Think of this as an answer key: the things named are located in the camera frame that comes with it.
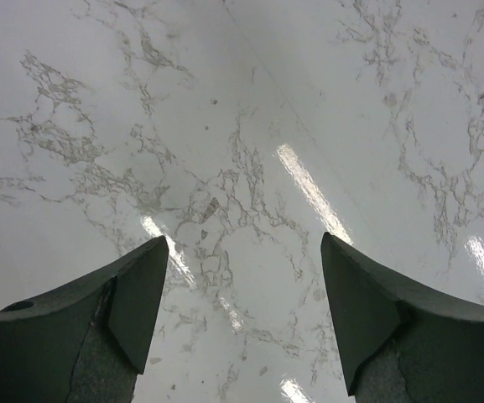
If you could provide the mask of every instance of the polished stone surface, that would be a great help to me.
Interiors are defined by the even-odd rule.
[[[348,402],[328,230],[484,303],[484,1],[0,0],[0,308],[165,234],[136,402]]]

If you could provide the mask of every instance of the marble surface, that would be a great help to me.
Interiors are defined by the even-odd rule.
[[[136,402],[351,402],[325,230],[484,304],[484,1],[0,0],[0,308],[171,249]]]

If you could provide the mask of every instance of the marble floor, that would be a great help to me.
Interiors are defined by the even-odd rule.
[[[327,230],[484,304],[484,0],[0,0],[0,308],[164,234],[136,402],[353,402]]]

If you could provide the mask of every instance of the white marble countertop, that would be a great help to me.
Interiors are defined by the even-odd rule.
[[[136,402],[349,402],[328,230],[484,304],[483,0],[0,0],[0,308],[165,234]]]

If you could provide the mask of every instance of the black plastic part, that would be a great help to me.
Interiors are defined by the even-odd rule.
[[[0,311],[1,402],[130,402],[164,287],[154,238],[117,261]]]
[[[325,288],[346,388],[365,402],[484,402],[484,306],[384,267],[328,233]]]

